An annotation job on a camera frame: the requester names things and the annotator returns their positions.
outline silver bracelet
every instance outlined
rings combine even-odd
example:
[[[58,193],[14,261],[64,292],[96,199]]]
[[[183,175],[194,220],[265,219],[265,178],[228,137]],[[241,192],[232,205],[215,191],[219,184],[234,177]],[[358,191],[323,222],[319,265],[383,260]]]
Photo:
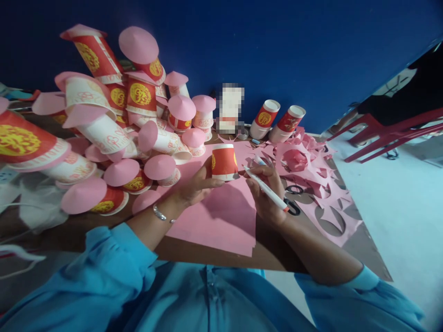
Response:
[[[162,220],[162,221],[165,221],[165,220],[166,220],[166,216],[158,210],[158,208],[157,208],[157,204],[154,204],[154,206],[152,207],[152,209],[154,210],[154,214],[156,215],[156,217],[157,217],[158,219],[160,219],[160,220]],[[175,222],[175,219],[171,219],[171,220],[169,221],[170,224],[173,224],[174,222]]]

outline pink paper sheet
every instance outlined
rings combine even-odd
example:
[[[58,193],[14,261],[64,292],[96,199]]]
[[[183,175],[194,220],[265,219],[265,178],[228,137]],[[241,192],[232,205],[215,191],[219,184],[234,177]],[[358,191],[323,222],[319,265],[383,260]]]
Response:
[[[246,163],[252,148],[249,142],[234,142],[233,145],[241,170],[241,164]],[[174,187],[186,183],[195,174],[212,155],[212,146],[206,145],[203,156],[177,166],[181,179]],[[158,187],[157,191],[163,195],[169,189]],[[214,189],[201,203],[186,209],[167,235],[251,257],[256,244],[255,220],[254,200],[245,179],[241,177]]]

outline white pen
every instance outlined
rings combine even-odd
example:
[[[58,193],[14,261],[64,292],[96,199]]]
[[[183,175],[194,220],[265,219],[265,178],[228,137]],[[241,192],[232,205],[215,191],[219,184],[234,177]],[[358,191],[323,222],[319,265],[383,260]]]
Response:
[[[264,191],[264,193],[266,195],[268,195],[268,197],[279,207],[281,208],[283,211],[287,212],[289,211],[289,207],[287,206],[287,204],[270,188],[268,187],[268,185],[263,182],[257,175],[252,174],[250,169],[243,165],[243,167],[245,168],[246,173],[248,173],[248,175],[257,181],[258,185],[260,186],[260,188]]]

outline scissors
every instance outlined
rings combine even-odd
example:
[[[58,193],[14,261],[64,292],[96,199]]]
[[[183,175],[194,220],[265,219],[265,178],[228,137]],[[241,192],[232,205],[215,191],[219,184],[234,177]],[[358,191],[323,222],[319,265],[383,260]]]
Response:
[[[290,185],[285,189],[285,192],[293,195],[301,195],[304,193],[304,190],[302,187],[297,186],[296,184]],[[283,199],[283,201],[289,206],[289,214],[293,216],[300,215],[301,211],[299,207],[293,202],[287,199],[286,197]]]

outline wooden table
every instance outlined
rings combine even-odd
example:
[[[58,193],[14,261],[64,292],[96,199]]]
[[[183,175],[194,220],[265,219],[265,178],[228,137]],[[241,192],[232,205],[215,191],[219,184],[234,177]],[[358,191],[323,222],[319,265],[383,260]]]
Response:
[[[27,116],[27,119],[40,127],[55,133],[57,136],[66,138],[71,134],[62,130],[58,124],[47,117],[34,115]],[[221,142],[216,135],[208,143]],[[330,165],[336,169],[331,160]],[[119,213],[103,217],[94,213],[83,213],[73,215],[68,221],[60,226],[44,231],[41,235],[27,234],[21,237],[19,244],[27,248],[34,247],[49,250],[83,251],[84,239],[87,231],[98,227],[114,227],[125,222],[132,216],[132,203],[136,196],[130,195],[130,200],[126,207]],[[303,202],[309,197],[303,195],[288,195]],[[297,218],[308,220],[302,212]],[[0,234],[17,234],[26,230],[24,224],[18,218],[18,208],[11,207],[1,216]],[[320,221],[326,231],[333,235],[340,234],[339,231],[328,222]],[[241,256],[223,250],[202,246],[199,244],[179,240],[172,237],[164,237],[156,249],[159,259],[167,261],[184,261],[219,266],[250,267],[268,270],[305,272],[305,267],[297,255],[291,250],[279,233],[274,231],[266,223],[257,217],[256,225],[256,247],[252,251],[252,257]],[[380,278],[392,281],[392,278],[373,242],[365,224],[361,224],[356,233],[346,242],[343,248],[354,257],[366,264]]]

